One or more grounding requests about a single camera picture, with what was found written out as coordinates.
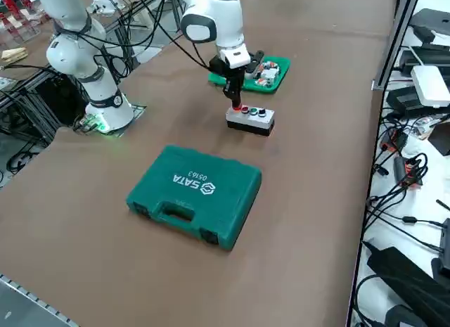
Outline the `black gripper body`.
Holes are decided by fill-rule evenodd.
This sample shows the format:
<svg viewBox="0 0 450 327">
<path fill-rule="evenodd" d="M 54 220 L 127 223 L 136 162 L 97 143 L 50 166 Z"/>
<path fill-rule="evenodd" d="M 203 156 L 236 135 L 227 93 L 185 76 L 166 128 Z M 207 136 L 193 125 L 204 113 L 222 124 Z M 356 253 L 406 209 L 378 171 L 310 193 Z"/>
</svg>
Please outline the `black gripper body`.
<svg viewBox="0 0 450 327">
<path fill-rule="evenodd" d="M 222 60 L 219 56 L 215 56 L 209 61 L 209 68 L 213 74 L 224 77 L 226 80 L 232 78 L 252 79 L 262 64 L 264 55 L 265 52 L 262 50 L 250 53 L 250 63 L 236 68 L 232 68 L 227 59 Z"/>
</svg>

